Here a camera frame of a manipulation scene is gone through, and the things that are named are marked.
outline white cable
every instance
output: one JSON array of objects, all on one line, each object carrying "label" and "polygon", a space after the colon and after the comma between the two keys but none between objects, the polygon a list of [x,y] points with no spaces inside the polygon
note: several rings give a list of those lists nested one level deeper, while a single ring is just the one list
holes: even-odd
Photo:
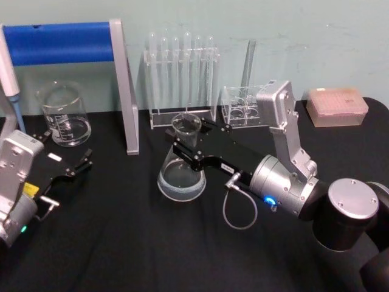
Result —
[{"label": "white cable", "polygon": [[246,197],[248,197],[248,199],[253,203],[253,206],[254,206],[254,219],[253,221],[247,225],[247,226],[243,226],[243,227],[237,227],[233,224],[231,224],[231,222],[229,222],[229,220],[227,219],[227,215],[225,214],[225,206],[227,204],[227,198],[229,196],[229,192],[230,190],[228,190],[226,193],[225,193],[225,197],[224,197],[224,202],[223,202],[223,217],[224,217],[224,220],[225,222],[231,227],[231,228],[234,228],[236,230],[246,230],[248,228],[250,228],[251,226],[254,225],[254,223],[256,222],[256,218],[258,217],[258,208],[256,207],[256,204],[255,204],[255,201],[254,199],[246,192],[243,192],[242,190],[237,190],[239,193],[242,193],[243,195],[245,195]]}]

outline metal bracket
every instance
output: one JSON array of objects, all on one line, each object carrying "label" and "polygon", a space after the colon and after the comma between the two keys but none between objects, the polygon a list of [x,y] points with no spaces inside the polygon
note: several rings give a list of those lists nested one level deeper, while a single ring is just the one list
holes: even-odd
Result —
[{"label": "metal bracket", "polygon": [[278,160],[301,182],[315,176],[317,164],[300,145],[291,82],[271,80],[256,95],[256,102],[263,123],[270,126]]},{"label": "metal bracket", "polygon": [[139,121],[138,107],[135,98],[133,79],[127,59],[126,44],[120,19],[109,21],[112,50],[119,87],[120,103],[122,105],[123,123],[126,134],[127,154],[139,154]]},{"label": "metal bracket", "polygon": [[39,217],[37,215],[34,216],[34,218],[36,218],[39,222],[42,222],[43,220],[45,220],[47,218],[47,216],[49,216],[51,211],[53,211],[55,207],[59,207],[60,204],[59,204],[59,202],[54,201],[53,199],[50,199],[49,197],[46,197],[46,196],[40,196],[39,199],[50,205],[50,207],[48,208],[48,210],[46,211],[46,213],[42,217]]}]

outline black table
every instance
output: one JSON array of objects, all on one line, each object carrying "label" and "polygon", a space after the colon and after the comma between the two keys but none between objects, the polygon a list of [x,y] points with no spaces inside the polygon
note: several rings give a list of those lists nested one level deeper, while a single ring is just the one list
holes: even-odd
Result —
[{"label": "black table", "polygon": [[[389,111],[367,99],[359,127],[315,128],[301,102],[301,144],[318,178],[350,177],[389,185]],[[207,187],[191,203],[164,198],[157,174],[169,149],[165,128],[151,130],[140,112],[140,155],[127,156],[121,113],[89,115],[92,135],[75,148],[46,150],[76,162],[88,148],[93,169],[49,196],[62,202],[43,223],[30,224],[0,267],[0,291],[363,291],[359,268],[377,249],[364,235],[348,252],[331,252],[303,223],[258,202],[247,231],[222,218],[227,175],[206,170]],[[26,117],[28,133],[42,117]],[[268,128],[234,130],[235,139],[275,155]],[[246,199],[232,196],[235,223],[251,220]]]}]

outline glass beaker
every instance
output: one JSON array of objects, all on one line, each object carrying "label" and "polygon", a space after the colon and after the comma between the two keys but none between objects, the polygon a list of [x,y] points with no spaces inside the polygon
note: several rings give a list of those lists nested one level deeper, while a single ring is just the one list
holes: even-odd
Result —
[{"label": "glass beaker", "polygon": [[52,139],[60,146],[80,145],[91,135],[81,87],[76,82],[54,81],[36,93]]}]

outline clear acrylic rack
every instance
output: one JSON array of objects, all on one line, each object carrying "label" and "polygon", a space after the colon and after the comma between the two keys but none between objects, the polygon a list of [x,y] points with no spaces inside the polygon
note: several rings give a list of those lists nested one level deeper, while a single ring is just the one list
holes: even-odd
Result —
[{"label": "clear acrylic rack", "polygon": [[152,33],[143,58],[151,128],[171,125],[179,113],[216,120],[220,54],[211,36],[192,40],[185,32],[180,41]]}]

